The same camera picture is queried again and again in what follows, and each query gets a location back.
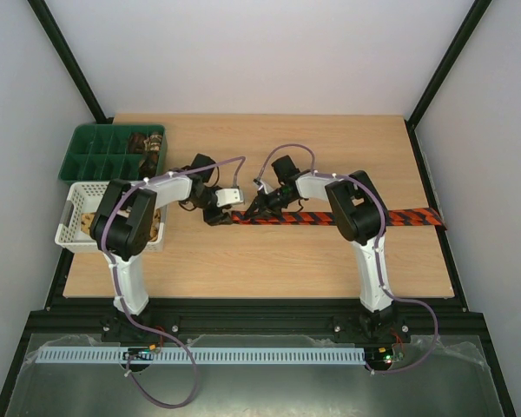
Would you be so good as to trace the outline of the orange navy striped tie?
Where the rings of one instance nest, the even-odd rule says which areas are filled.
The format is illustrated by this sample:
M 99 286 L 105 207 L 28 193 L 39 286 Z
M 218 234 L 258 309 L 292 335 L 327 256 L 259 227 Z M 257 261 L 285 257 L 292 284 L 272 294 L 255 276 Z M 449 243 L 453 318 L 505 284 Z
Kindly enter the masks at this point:
M 342 223 L 332 211 L 284 211 L 279 215 L 267 214 L 246 217 L 245 211 L 233 210 L 231 221 L 238 225 L 310 225 L 338 226 Z M 433 208 L 407 208 L 389 210 L 387 227 L 433 226 L 445 228 L 440 214 Z

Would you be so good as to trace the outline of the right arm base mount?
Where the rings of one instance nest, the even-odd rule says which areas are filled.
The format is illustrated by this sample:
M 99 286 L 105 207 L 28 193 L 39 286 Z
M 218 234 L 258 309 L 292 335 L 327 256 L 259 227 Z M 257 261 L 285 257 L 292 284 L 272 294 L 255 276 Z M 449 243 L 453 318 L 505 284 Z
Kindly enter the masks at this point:
M 392 344 L 397 338 L 406 341 L 410 332 L 406 320 L 392 309 L 337 315 L 333 317 L 331 329 L 337 342 L 356 345 L 381 342 Z

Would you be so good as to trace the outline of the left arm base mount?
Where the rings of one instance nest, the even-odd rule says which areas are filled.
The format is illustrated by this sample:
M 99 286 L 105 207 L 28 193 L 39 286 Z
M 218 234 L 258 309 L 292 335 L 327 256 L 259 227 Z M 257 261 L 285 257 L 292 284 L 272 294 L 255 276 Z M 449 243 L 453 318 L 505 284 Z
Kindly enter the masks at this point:
M 127 316 L 117 309 L 104 315 L 100 320 L 102 328 L 102 341 L 118 342 L 123 346 L 166 343 L 167 338 L 159 335 L 163 332 L 177 336 L 180 330 L 179 319 L 173 315 L 162 316 L 151 312 L 140 315 L 132 315 L 132 318 L 140 325 L 154 328 L 155 332 L 149 332 L 133 325 Z

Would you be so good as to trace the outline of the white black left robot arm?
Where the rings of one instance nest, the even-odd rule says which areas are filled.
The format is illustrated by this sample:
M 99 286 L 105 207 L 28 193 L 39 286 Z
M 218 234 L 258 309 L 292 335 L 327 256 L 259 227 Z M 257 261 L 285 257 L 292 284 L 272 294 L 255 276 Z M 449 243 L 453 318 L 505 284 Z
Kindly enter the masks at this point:
M 142 252 L 146 248 L 154 214 L 172 202 L 190 202 L 203 212 L 211 226 L 232 222 L 229 210 L 244 202 L 234 174 L 229 188 L 209 186 L 208 181 L 220 166 L 232 162 L 242 165 L 243 156 L 214 162 L 203 154 L 182 169 L 144 178 L 139 182 L 109 181 L 90 226 L 90 237 L 108 262 L 115 288 L 114 306 L 126 314 L 139 315 L 147 307 Z

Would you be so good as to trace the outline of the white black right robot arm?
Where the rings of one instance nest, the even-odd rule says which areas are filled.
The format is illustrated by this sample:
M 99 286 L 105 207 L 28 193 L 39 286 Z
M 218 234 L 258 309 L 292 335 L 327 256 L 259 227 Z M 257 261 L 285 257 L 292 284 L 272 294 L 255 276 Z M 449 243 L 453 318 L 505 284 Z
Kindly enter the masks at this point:
M 393 298 L 386 272 L 385 233 L 388 210 L 372 179 L 364 170 L 350 175 L 301 172 L 290 156 L 272 163 L 279 187 L 272 191 L 260 179 L 257 196 L 243 218 L 269 220 L 283 215 L 293 202 L 318 199 L 328 202 L 341 236 L 351 243 L 360 278 L 360 303 L 366 311 L 361 319 L 363 334 L 374 341 L 392 329 L 388 314 Z

